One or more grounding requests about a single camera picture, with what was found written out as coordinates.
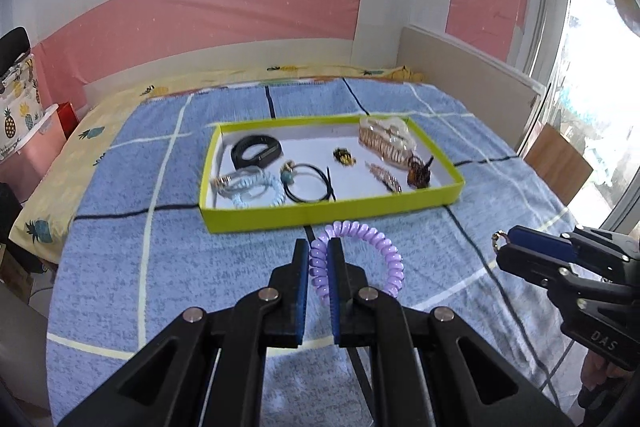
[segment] bed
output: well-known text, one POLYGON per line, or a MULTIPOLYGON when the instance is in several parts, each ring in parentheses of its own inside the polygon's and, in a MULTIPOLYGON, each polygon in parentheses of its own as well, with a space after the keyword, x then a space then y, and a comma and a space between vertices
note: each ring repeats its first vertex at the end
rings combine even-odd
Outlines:
MULTIPOLYGON (((426 84, 341 75, 207 87, 136 105, 123 110, 128 118, 116 132, 108 135, 105 125, 93 138, 105 135, 106 152, 63 247, 47 333, 55 422, 181 311, 235 304, 306 237, 302 227, 207 232, 197 202, 212 125, 364 112, 410 115, 466 180, 451 206, 368 220, 389 231, 404 258, 401 303, 450 306, 549 399, 565 410, 572 404, 584 348, 560 333, 542 289, 497 269, 490 236, 514 225, 557 235, 574 218, 460 102, 426 84)), ((312 229, 317 235, 322 226, 312 229)), ((383 282, 382 266, 362 243, 346 240, 344 250, 373 285, 383 282)), ((268 352, 262 425, 370 425, 348 356, 332 345, 328 315, 311 292, 302 347, 268 352)))
POLYGON ((423 80, 405 67, 364 70, 345 66, 270 66, 251 70, 209 71, 155 80, 121 90, 101 101, 82 119, 62 153, 36 188, 10 231, 10 239, 44 261, 60 264, 69 226, 102 156, 140 103, 176 92, 296 78, 356 76, 392 82, 423 80))

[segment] keychain ring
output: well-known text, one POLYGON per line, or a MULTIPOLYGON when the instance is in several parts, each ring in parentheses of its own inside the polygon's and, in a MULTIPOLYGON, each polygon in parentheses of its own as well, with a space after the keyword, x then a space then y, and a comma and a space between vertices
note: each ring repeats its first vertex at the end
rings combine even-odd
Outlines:
POLYGON ((498 253, 498 251, 500 250, 500 247, 498 247, 498 240, 500 238, 504 239, 505 243, 511 242, 506 232, 498 230, 497 232, 493 233, 491 236, 491 246, 494 247, 495 253, 498 253))

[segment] pineapple print basket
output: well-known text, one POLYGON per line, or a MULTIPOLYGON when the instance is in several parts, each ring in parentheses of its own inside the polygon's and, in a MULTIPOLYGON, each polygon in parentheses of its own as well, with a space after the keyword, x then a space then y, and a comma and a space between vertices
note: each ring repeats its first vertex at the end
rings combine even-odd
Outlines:
POLYGON ((0 161, 9 156, 18 143, 42 118, 38 80, 33 55, 13 66, 2 80, 0 93, 0 161))

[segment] purple spiral hair tie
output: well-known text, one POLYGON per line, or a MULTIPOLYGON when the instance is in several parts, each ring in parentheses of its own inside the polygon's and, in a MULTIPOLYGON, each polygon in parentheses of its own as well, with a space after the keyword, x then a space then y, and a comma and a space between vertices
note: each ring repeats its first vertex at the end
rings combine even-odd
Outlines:
POLYGON ((394 298, 398 298, 398 292, 404 284, 404 265, 398 248, 394 247, 391 239, 379 232, 375 227, 357 221, 334 221, 332 225, 324 227, 324 232, 311 242, 309 254, 309 275, 311 284, 323 304, 329 304, 329 277, 326 271, 326 247, 332 237, 356 237, 366 241, 384 256, 388 277, 383 288, 394 298))

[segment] yellow bedding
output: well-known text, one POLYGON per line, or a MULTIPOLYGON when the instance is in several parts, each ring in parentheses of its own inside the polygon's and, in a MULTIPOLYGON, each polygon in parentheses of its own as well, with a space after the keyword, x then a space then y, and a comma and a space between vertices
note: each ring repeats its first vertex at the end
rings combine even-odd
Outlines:
POLYGON ((286 78, 385 78, 421 81, 406 68, 367 71, 348 66, 280 66, 174 76, 110 96, 82 119, 16 219, 9 238, 41 259, 59 264, 69 226, 101 156, 140 103, 155 96, 241 82, 286 78))

